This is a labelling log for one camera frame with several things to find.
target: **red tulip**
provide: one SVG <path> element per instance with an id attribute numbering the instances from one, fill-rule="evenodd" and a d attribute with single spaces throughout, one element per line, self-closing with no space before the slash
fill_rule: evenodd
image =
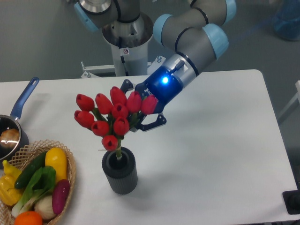
<path id="1" fill-rule="evenodd" d="M 96 104 L 101 114 L 109 114 L 112 111 L 113 105 L 111 101 L 103 94 L 96 95 Z"/>
<path id="2" fill-rule="evenodd" d="M 126 107 L 131 113 L 137 113 L 141 109 L 142 99 L 137 91 L 133 91 L 126 102 Z"/>
<path id="3" fill-rule="evenodd" d="M 112 103 L 115 105 L 117 103 L 121 103 L 123 105 L 126 104 L 127 98 L 123 91 L 121 91 L 118 87 L 112 87 L 109 92 L 111 94 Z"/>
<path id="4" fill-rule="evenodd" d="M 92 124 L 91 130 L 97 136 L 105 136 L 109 132 L 109 125 L 105 121 L 96 121 Z"/>
<path id="5" fill-rule="evenodd" d="M 113 123 L 113 130 L 117 135 L 124 135 L 129 131 L 129 122 L 123 117 L 118 117 Z"/>
<path id="6" fill-rule="evenodd" d="M 94 116 L 87 111 L 76 110 L 74 113 L 75 120 L 84 128 L 89 128 L 94 123 Z"/>
<path id="7" fill-rule="evenodd" d="M 82 111 L 92 111 L 95 108 L 94 100 L 86 95 L 78 94 L 76 103 Z"/>
<path id="8" fill-rule="evenodd" d="M 141 112 L 146 115 L 152 114 L 155 110 L 157 103 L 158 100 L 154 95 L 146 97 L 146 99 L 142 101 Z"/>
<path id="9" fill-rule="evenodd" d="M 113 135 L 108 135 L 102 139 L 102 144 L 106 150 L 114 151 L 118 147 L 118 139 Z"/>
<path id="10" fill-rule="evenodd" d="M 114 118 L 118 118 L 120 116 L 124 117 L 124 118 L 127 118 L 128 109 L 126 108 L 126 106 L 122 105 L 121 103 L 117 103 L 112 108 L 112 116 Z"/>

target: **blue light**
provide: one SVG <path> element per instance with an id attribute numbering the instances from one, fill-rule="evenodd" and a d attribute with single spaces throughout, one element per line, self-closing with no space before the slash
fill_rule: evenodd
<path id="1" fill-rule="evenodd" d="M 163 78 L 163 83 L 166 84 L 166 83 L 168 83 L 168 82 L 169 82 L 169 78 L 165 76 L 165 77 Z"/>

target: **blue pot handle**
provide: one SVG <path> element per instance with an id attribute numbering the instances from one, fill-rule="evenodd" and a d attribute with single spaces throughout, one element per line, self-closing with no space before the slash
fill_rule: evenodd
<path id="1" fill-rule="evenodd" d="M 13 110 L 11 111 L 10 115 L 14 117 L 15 119 L 21 118 L 22 109 L 27 101 L 30 94 L 33 92 L 33 90 L 36 88 L 37 84 L 39 82 L 39 79 L 37 77 L 33 77 L 27 87 L 24 89 L 18 100 L 16 101 Z"/>

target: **white table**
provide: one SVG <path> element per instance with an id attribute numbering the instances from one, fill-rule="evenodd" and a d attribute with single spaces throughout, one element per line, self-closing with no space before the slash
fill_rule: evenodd
<path id="1" fill-rule="evenodd" d="M 300 218 L 285 209 L 282 192 L 296 190 L 296 184 L 257 70 L 202 73 L 166 106 L 165 126 L 128 133 L 122 145 L 135 155 L 139 181 L 132 193 L 115 194 L 101 168 L 101 138 L 79 126 L 74 111 L 77 93 L 108 95 L 123 80 L 40 81 L 25 104 L 20 124 L 29 139 L 60 141 L 76 159 L 73 200 L 60 225 L 235 225 Z M 0 83 L 0 114 L 10 113 L 27 83 Z"/>

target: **yellow bell pepper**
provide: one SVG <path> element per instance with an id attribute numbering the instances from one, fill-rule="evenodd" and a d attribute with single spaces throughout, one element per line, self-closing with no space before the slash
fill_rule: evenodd
<path id="1" fill-rule="evenodd" d="M 9 206 L 16 204 L 22 197 L 23 191 L 15 189 L 15 179 L 4 175 L 0 178 L 0 199 Z"/>
<path id="2" fill-rule="evenodd" d="M 52 166 L 56 171 L 55 184 L 62 179 L 67 179 L 67 156 L 64 150 L 52 148 L 46 153 L 45 165 Z"/>
<path id="3" fill-rule="evenodd" d="M 12 176 L 14 179 L 18 179 L 19 175 L 22 173 L 21 170 L 9 164 L 7 160 L 4 160 L 2 164 L 5 175 L 9 175 Z"/>

